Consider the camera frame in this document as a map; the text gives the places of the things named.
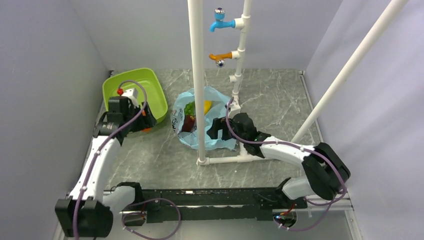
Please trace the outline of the green fake grape bunch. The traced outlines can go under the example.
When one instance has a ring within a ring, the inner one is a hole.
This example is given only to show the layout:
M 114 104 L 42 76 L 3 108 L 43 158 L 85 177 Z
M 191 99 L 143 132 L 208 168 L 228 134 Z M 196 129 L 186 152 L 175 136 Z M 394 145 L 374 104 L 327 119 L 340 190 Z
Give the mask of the green fake grape bunch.
M 184 114 L 188 115 L 188 116 L 195 116 L 196 114 L 196 106 L 195 106 L 195 102 L 189 102 L 185 105 L 184 107 Z

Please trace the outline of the dark red fake apple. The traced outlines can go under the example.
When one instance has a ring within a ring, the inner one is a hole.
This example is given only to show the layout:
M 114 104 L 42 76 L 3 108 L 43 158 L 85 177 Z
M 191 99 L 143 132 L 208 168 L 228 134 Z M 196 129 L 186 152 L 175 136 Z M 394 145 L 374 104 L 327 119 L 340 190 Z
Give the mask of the dark red fake apple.
M 183 125 L 181 127 L 181 132 L 186 132 L 186 133 L 192 132 L 195 123 L 196 123 L 196 118 L 193 115 L 185 115 Z

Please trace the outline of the light blue printed plastic bag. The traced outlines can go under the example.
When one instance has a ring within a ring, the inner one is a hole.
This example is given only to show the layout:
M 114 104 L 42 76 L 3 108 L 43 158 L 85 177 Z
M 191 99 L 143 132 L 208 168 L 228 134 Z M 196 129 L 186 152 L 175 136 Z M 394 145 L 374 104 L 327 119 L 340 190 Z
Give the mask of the light blue printed plastic bag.
M 213 120 L 216 118 L 223 118 L 226 114 L 226 104 L 229 102 L 230 97 L 222 94 L 211 86 L 204 87 L 204 99 L 211 101 L 211 107 L 207 113 L 204 114 L 204 128 L 203 131 L 207 132 L 213 125 Z M 194 126 L 190 132 L 183 132 L 182 128 L 185 120 L 185 108 L 186 105 L 191 104 L 195 101 L 194 89 L 191 88 L 179 94 L 174 102 L 172 111 L 170 114 L 170 121 L 172 129 L 176 134 L 179 141 L 197 150 L 198 144 L 198 130 Z M 221 139 L 223 132 L 218 131 L 218 138 L 212 139 L 207 134 L 205 135 L 205 149 L 207 151 L 215 149 L 229 149 L 234 150 L 236 147 L 236 140 L 231 138 L 228 140 Z

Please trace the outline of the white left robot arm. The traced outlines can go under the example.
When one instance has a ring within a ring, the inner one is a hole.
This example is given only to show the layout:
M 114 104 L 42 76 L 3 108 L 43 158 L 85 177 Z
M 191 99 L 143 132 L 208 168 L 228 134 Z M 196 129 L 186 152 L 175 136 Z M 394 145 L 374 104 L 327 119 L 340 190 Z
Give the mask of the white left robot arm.
M 140 183 L 121 182 L 104 196 L 125 137 L 157 124 L 147 102 L 137 104 L 132 97 L 113 96 L 93 131 L 91 149 L 82 173 L 66 198 L 58 199 L 55 213 L 68 238 L 105 238 L 112 230 L 114 217 L 128 207 L 139 209 L 144 203 Z

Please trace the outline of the orange fake orange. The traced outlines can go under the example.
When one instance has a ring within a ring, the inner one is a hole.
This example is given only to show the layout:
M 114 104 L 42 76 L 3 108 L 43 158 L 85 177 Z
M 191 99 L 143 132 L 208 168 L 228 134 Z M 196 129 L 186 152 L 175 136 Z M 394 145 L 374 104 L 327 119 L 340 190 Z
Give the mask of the orange fake orange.
M 143 110 L 142 111 L 142 116 L 143 117 L 146 117 L 147 116 L 147 114 L 146 114 L 146 112 Z M 143 130 L 142 130 L 142 132 L 144 132 L 144 133 L 148 133 L 148 132 L 150 132 L 150 130 L 151 130 L 152 128 L 151 127 L 145 127 Z

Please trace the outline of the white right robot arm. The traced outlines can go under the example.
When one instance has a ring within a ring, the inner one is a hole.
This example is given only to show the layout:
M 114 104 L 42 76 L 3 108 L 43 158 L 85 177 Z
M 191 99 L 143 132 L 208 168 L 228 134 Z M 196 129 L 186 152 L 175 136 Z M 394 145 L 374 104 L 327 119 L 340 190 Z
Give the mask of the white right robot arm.
M 282 208 L 311 195 L 333 201 L 345 191 L 345 183 L 351 176 L 348 167 L 327 143 L 301 145 L 283 141 L 257 130 L 247 113 L 238 113 L 229 119 L 215 118 L 206 133 L 211 139 L 239 140 L 250 155 L 301 168 L 304 176 L 288 177 L 276 189 L 275 200 Z

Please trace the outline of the yellow fake mango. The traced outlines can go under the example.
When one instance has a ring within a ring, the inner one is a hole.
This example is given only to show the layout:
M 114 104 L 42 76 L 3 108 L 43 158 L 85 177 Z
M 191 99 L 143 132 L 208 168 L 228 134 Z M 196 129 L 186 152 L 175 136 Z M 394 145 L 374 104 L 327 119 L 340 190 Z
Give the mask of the yellow fake mango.
M 212 101 L 210 101 L 210 100 L 205 100 L 204 101 L 204 114 L 206 115 L 209 111 L 210 111 L 210 109 L 211 109 L 211 107 L 212 107 Z

